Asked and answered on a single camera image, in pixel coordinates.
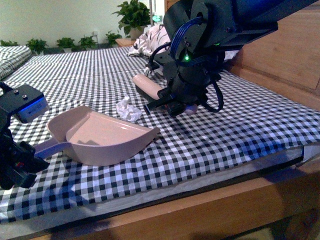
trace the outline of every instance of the dustpan handle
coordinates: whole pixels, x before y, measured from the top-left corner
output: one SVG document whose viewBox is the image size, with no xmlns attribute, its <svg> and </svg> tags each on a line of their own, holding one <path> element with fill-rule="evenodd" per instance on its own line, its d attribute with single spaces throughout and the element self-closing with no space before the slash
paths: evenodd
<svg viewBox="0 0 320 240">
<path fill-rule="evenodd" d="M 71 146 L 70 142 L 58 142 L 54 137 L 44 141 L 36 146 L 35 148 L 35 157 L 46 159 L 47 157 L 52 156 L 53 154 L 59 153 L 65 148 Z"/>
</svg>

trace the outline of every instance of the pink dustpan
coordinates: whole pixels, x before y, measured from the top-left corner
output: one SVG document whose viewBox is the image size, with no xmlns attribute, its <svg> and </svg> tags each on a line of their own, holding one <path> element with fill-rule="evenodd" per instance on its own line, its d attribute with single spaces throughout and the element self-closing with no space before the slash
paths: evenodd
<svg viewBox="0 0 320 240">
<path fill-rule="evenodd" d="M 36 145 L 35 156 L 47 158 L 64 151 L 73 160 L 92 166 L 109 166 L 133 157 L 160 132 L 79 106 L 51 119 L 52 138 Z"/>
</svg>

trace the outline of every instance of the wooden table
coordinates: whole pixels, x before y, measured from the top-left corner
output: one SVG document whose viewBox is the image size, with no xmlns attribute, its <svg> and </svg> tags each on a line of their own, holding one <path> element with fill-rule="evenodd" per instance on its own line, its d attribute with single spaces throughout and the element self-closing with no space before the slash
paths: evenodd
<svg viewBox="0 0 320 240">
<path fill-rule="evenodd" d="M 131 38 L 118 38 L 115 40 L 118 47 L 131 47 L 136 40 L 131 40 Z"/>
</svg>

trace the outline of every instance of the checkered tablecloth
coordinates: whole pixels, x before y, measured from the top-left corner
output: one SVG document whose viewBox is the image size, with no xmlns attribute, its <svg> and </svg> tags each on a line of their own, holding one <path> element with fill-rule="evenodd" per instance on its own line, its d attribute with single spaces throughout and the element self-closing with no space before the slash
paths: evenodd
<svg viewBox="0 0 320 240">
<path fill-rule="evenodd" d="M 46 123 L 66 110 L 88 106 L 119 118 L 116 103 L 128 94 L 143 109 L 146 100 L 132 78 L 146 60 L 127 57 L 129 48 L 110 48 L 33 57 L 6 83 L 29 84 L 43 91 L 50 110 L 32 123 L 12 119 L 14 139 L 32 145 L 50 139 Z M 232 168 L 277 151 L 320 141 L 320 112 L 294 103 L 229 72 L 218 82 L 224 108 L 217 114 L 199 107 L 197 114 L 171 118 L 164 111 L 143 113 L 137 124 L 159 127 L 144 150 L 120 164 L 98 167 L 72 161 L 62 152 L 47 158 L 30 189 L 0 191 L 0 222 L 13 222 L 174 185 Z M 165 86 L 164 79 L 152 80 Z M 208 87 L 215 104 L 213 87 Z"/>
</svg>

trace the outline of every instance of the robotic arm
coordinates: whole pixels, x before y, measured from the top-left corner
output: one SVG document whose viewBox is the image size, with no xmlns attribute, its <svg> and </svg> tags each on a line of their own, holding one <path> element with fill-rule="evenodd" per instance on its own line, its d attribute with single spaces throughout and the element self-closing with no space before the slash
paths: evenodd
<svg viewBox="0 0 320 240">
<path fill-rule="evenodd" d="M 35 149 L 25 141 L 16 143 L 8 129 L 11 117 L 22 123 L 30 123 L 49 109 L 42 92 L 29 85 L 12 89 L 0 82 L 0 187 L 11 189 L 14 185 L 30 188 L 39 171 L 49 163 L 35 157 Z"/>
<path fill-rule="evenodd" d="M 147 104 L 147 114 L 165 106 L 175 117 L 185 109 L 203 105 L 217 113 L 224 105 L 217 81 L 225 51 L 240 50 L 278 29 L 277 21 L 317 0 L 180 0 L 163 22 L 171 40 L 170 51 L 154 56 L 163 66 L 167 88 L 159 100 Z M 148 64 L 151 70 L 157 64 Z M 208 105 L 207 86 L 213 85 L 218 107 Z"/>
</svg>

